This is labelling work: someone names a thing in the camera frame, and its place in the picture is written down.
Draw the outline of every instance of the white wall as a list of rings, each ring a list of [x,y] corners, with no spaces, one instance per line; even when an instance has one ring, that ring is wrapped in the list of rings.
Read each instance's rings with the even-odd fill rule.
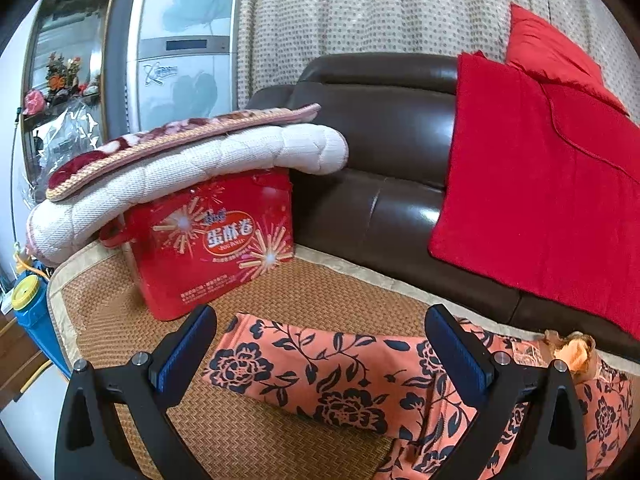
[[[7,275],[14,276],[14,234],[11,227],[11,209],[14,209],[15,231],[24,245],[24,227],[29,210],[22,202],[24,163],[20,130],[15,139],[14,203],[10,200],[11,143],[14,137],[15,110],[22,98],[22,67],[31,33],[31,25],[40,1],[22,21],[0,57],[0,266]]]

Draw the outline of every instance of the sofa armrest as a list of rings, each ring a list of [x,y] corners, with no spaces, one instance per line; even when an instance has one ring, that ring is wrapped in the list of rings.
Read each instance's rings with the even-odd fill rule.
[[[249,99],[246,108],[249,110],[264,110],[265,108],[288,108],[289,97],[295,85],[276,85],[258,90]]]

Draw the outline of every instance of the orange floral fabric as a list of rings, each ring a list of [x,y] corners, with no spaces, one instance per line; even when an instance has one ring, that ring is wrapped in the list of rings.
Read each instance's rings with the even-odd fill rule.
[[[548,365],[541,341],[496,335],[467,320],[460,324],[491,352],[505,351],[519,364]],[[323,424],[395,438],[374,480],[428,479],[476,413],[462,403],[423,337],[325,332],[250,314],[236,314],[202,379]],[[609,466],[628,437],[630,381],[598,362],[595,377],[576,391],[591,479]],[[500,471],[525,410],[524,404],[514,407],[481,480]]]

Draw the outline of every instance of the blue gripper pad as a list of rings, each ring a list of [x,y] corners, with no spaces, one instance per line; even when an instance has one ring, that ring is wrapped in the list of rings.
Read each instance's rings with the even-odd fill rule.
[[[495,372],[484,345],[465,332],[442,304],[427,310],[424,332],[462,402],[473,408],[482,406]]]
[[[200,362],[216,336],[216,311],[199,305],[176,332],[164,336],[149,366],[156,403],[164,408],[180,404]]]

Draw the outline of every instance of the shelf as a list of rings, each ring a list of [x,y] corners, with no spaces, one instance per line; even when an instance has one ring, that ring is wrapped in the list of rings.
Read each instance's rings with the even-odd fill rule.
[[[63,103],[58,103],[57,105],[49,106],[45,108],[45,110],[31,116],[24,117],[24,131],[32,132],[36,128],[41,127],[43,124],[47,124],[57,117],[62,115],[66,109],[68,108],[71,101],[78,99],[76,97],[72,97]],[[84,104],[88,106],[92,106],[98,104],[100,101],[100,94],[95,94],[87,97],[79,98]]]

